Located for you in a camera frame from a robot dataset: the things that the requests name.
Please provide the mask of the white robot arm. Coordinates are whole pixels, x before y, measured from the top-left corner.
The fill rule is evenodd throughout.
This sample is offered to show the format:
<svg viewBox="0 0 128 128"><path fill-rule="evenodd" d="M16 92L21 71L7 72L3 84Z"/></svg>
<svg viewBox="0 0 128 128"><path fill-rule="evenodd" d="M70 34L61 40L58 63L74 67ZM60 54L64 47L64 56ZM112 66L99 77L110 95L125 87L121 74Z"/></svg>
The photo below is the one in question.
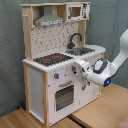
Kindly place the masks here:
<svg viewBox="0 0 128 128"><path fill-rule="evenodd" d="M76 60L74 65L78 79L82 84L92 82L106 87L111 83L111 78L116 74L122 64L128 59L128 29L120 37L120 52L118 56L109 62L105 58L98 59L94 66L83 60Z"/></svg>

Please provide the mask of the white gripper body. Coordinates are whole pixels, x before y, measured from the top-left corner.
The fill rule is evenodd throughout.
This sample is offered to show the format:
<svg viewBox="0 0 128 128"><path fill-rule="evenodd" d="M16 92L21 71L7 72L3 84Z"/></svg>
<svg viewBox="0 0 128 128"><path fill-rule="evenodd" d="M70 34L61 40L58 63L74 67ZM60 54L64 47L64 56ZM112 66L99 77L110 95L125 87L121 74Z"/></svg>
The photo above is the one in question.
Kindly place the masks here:
<svg viewBox="0 0 128 128"><path fill-rule="evenodd" d="M74 66L80 83L85 84L87 82L87 75L91 71L90 63L78 59L74 62Z"/></svg>

